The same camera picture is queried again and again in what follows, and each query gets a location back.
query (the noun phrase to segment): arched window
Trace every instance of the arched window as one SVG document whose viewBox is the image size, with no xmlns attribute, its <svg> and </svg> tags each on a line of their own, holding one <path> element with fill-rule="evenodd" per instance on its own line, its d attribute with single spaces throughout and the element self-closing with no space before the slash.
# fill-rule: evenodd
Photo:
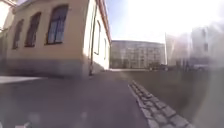
<svg viewBox="0 0 224 128">
<path fill-rule="evenodd" d="M 25 47 L 34 47 L 36 42 L 36 33 L 40 22 L 41 12 L 36 13 L 31 17 L 30 27 L 27 31 Z"/>
<path fill-rule="evenodd" d="M 22 27 L 23 27 L 23 19 L 20 20 L 17 25 L 16 25 L 16 30 L 15 30 L 15 36 L 13 39 L 13 45 L 12 45 L 12 49 L 17 49 L 19 46 L 19 39 L 20 39 L 20 33 L 22 31 Z"/>
<path fill-rule="evenodd" d="M 67 12 L 68 5 L 58 6 L 52 11 L 47 44 L 62 43 Z"/>
</svg>

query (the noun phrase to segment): curb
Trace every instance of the curb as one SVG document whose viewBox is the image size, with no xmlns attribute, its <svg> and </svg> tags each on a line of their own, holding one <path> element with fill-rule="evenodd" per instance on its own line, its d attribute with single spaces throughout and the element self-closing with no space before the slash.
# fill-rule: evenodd
<svg viewBox="0 0 224 128">
<path fill-rule="evenodd" d="M 137 82 L 132 81 L 128 87 L 147 119 L 149 128 L 195 128 Z"/>
</svg>

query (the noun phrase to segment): apartment block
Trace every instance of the apartment block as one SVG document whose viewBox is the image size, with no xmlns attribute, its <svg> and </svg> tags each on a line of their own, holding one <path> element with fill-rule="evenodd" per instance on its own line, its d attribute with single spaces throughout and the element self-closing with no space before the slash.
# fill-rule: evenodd
<svg viewBox="0 0 224 128">
<path fill-rule="evenodd" d="M 154 62 L 166 64 L 164 44 L 128 40 L 111 43 L 111 68 L 147 68 Z"/>
</svg>

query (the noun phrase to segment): sky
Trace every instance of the sky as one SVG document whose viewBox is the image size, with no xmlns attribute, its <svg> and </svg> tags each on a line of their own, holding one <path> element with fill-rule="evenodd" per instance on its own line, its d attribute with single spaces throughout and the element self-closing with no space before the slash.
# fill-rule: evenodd
<svg viewBox="0 0 224 128">
<path fill-rule="evenodd" d="M 106 5 L 117 40 L 164 42 L 165 32 L 178 36 L 224 19 L 223 0 L 106 0 Z"/>
</svg>

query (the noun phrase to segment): sidewalk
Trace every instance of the sidewalk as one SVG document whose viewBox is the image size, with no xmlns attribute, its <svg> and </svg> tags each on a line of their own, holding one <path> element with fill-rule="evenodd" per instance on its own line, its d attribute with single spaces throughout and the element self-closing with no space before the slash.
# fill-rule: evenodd
<svg viewBox="0 0 224 128">
<path fill-rule="evenodd" d="M 118 73 L 84 82 L 36 79 L 0 86 L 3 128 L 147 128 L 147 121 Z"/>
</svg>

